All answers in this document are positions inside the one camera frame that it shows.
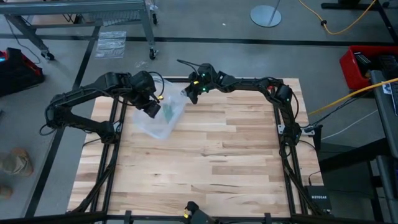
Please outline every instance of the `gray floor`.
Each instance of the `gray floor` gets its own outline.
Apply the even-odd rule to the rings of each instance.
[[[282,22],[274,28],[266,29],[253,24],[249,18],[252,7],[258,4],[275,4],[275,1],[263,0],[169,0],[158,1],[159,25],[154,27],[158,37],[211,37],[211,38],[247,38],[282,40],[347,40],[390,42],[388,31],[378,13],[369,12],[364,19],[343,35],[326,35],[319,20],[304,9],[297,1],[285,0],[280,4]],[[305,1],[318,11],[331,30],[340,30],[355,20],[360,11],[327,11],[320,9],[320,2]],[[397,21],[397,11],[387,11],[391,21]],[[2,33],[9,33],[7,24],[0,17]],[[39,34],[91,35],[93,28],[78,29],[41,29]],[[139,26],[103,27],[104,30],[126,30],[127,35],[143,35]],[[21,43],[30,47],[36,54],[39,51],[26,40]],[[69,91],[81,64],[87,41],[45,40],[56,62],[42,60],[40,66],[47,75],[45,83],[36,88],[0,98],[0,108],[5,111],[0,118],[0,152],[12,147],[25,147],[34,163],[36,172],[29,178],[10,177],[0,173],[0,183],[14,189],[14,195],[8,201],[0,202],[0,218],[21,217],[39,177],[43,162],[47,156],[51,136],[42,137],[38,130],[44,124],[44,108],[54,94]],[[1,39],[0,49],[20,48],[15,40]],[[135,73],[139,70],[153,70],[163,76],[187,76],[188,67],[177,63],[178,58],[202,63],[210,62],[217,70],[237,77],[292,77],[299,78],[307,111],[313,111],[348,93],[341,72],[339,59],[347,47],[305,47],[285,45],[248,45],[248,44],[195,44],[195,43],[157,43],[160,54],[154,61],[148,58],[145,42],[128,42],[124,58],[97,60],[91,56],[82,85],[94,81],[109,71]],[[23,52],[32,60],[35,57],[28,51]],[[93,101],[73,109],[73,112],[89,117]],[[329,136],[352,122],[376,109],[374,100],[362,99],[337,112],[325,122],[323,136]],[[310,117],[316,121],[327,111]],[[383,137],[379,116],[371,115],[356,124],[344,134],[327,139],[325,142],[360,146]],[[36,215],[50,215],[65,212],[73,186],[81,145],[85,133],[67,128],[54,165],[45,186]],[[324,181],[330,189],[362,190],[369,189],[363,167],[353,166],[324,175]],[[331,192],[333,211],[336,216],[348,218],[372,219],[370,203],[361,194],[343,194]]]

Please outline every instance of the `wooden table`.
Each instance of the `wooden table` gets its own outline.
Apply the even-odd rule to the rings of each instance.
[[[299,80],[284,81],[300,103],[297,121],[307,124]],[[98,98],[91,118],[108,120],[112,102]],[[126,111],[110,214],[132,210],[133,215],[182,215],[193,200],[212,216],[262,217],[269,212],[272,217],[290,217],[273,107],[259,92],[213,90],[199,96],[197,105],[187,104],[167,140],[156,140],[134,127],[134,110]],[[97,137],[88,134],[86,141]],[[301,139],[313,144],[309,137]],[[99,141],[84,147],[68,209],[77,207],[94,186],[102,148]],[[308,176],[319,171],[317,154],[302,142],[297,154],[305,185]],[[320,173],[311,181],[323,183]],[[295,187],[293,193],[300,213]]]

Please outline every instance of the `caster wheel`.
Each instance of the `caster wheel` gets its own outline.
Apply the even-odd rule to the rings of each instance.
[[[157,25],[157,16],[155,13],[152,14],[152,21],[154,22],[155,25]]]
[[[154,50],[154,49],[150,49],[150,50],[149,50],[149,58],[150,58],[151,60],[155,60],[156,55],[157,55],[157,50]]]
[[[47,54],[41,53],[41,56],[42,56],[43,58],[45,58],[46,60],[55,60],[54,55],[51,54],[51,53],[47,53]]]

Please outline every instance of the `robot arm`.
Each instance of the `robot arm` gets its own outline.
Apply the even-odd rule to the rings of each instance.
[[[74,115],[73,106],[92,100],[99,96],[112,98],[122,97],[139,110],[144,110],[154,118],[160,110],[159,101],[154,95],[156,91],[152,76],[141,71],[135,75],[130,73],[109,72],[100,76],[97,81],[78,90],[55,95],[45,110],[47,126],[53,129],[65,126],[97,133],[102,143],[113,143],[119,137],[115,133],[113,123],[97,122]]]
[[[190,85],[186,87],[188,97],[193,104],[198,102],[198,95],[208,93],[210,90],[217,89],[223,93],[230,93],[235,90],[259,91],[266,99],[275,105],[282,115],[285,124],[282,133],[282,141],[289,146],[295,146],[301,136],[300,125],[295,122],[292,110],[292,89],[283,84],[282,80],[276,78],[260,78],[249,80],[247,78],[235,78],[224,72],[216,72],[209,63],[201,64],[198,74],[195,72],[189,76]],[[270,88],[275,88],[275,92],[270,92]]]

